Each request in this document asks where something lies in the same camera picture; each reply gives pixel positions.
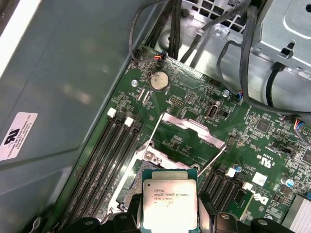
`green circuit board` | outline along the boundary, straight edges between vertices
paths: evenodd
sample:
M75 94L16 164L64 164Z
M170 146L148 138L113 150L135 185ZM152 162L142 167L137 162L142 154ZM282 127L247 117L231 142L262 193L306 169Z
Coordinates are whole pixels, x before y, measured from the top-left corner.
M152 49L143 48L142 58L156 55ZM162 113L169 113L178 119L192 119L208 127L211 135L226 142L227 148L214 163L227 168L238 165L244 175L243 183L252 185L252 192L245 190L233 199L226 209L244 223L253 218L269 216L282 222L296 194L304 196L311 191L311 154L309 149L294 134L293 123L282 121L281 115L271 114L253 108L235 95L222 95L225 87L213 79L167 58L161 71L169 77L169 84L163 91L155 91L150 85L150 75L157 71L156 61L136 66L130 63L108 103L96 130L91 137L76 170L84 167L98 142L101 132L108 124L107 113L113 108L141 124L133 150L128 151L126 167L134 149L147 142ZM214 103L218 104L215 117L208 117ZM302 135L311 140L310 129L303 127ZM286 146L288 153L276 150L276 145ZM160 122L153 136L153 146L177 162L191 166L206 162L219 151L218 148L198 137L193 130L183 130L167 122ZM133 169L135 174L141 162ZM116 176L115 185L122 177L122 169ZM208 172L199 177L199 189L206 186ZM294 186L280 190L281 179L294 180ZM53 214L53 221L61 216L70 194L77 183L72 175L68 181Z

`capacitor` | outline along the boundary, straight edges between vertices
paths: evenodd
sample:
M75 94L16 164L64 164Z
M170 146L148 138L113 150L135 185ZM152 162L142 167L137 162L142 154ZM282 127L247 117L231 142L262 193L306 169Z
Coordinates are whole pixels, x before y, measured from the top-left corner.
M288 188L292 188L294 186L294 181L288 177L283 177L281 179L281 183L286 185Z
M242 171L242 167L238 164L233 165L233 169L238 173Z

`motherboard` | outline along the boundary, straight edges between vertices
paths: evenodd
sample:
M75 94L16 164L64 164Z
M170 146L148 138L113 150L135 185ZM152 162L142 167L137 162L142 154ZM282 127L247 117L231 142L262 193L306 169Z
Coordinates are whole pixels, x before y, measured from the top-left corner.
M139 49L142 59L157 54ZM311 191L311 151L293 125L169 57L130 63L48 224L62 229L83 216L104 222L141 192L143 169L190 167L217 211L246 224L281 223L295 196ZM311 140L310 129L300 132Z

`chip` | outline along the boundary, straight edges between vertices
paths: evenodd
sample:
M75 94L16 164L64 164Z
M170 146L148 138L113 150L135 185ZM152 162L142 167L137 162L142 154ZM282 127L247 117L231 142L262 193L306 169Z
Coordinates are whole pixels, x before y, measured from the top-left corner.
M269 122L267 122L265 120L260 120L256 128L259 131L262 131L265 133L265 132L267 132L269 126L270 126Z
M234 137L229 137L229 139L228 139L228 144L229 144L229 145L234 145L236 141L237 141L236 138L234 138Z
M302 160L311 164L311 151L307 151L305 155L302 157Z

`integrated circuit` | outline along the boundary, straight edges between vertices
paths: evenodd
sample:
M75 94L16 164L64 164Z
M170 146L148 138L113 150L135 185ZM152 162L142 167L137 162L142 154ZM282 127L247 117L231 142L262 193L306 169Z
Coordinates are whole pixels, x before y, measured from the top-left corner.
M266 133L268 128L269 128L270 124L268 121L261 119L258 123L258 125L256 126L256 129L258 129L259 131Z
M302 160L311 164L311 151L306 151L305 155L302 157Z

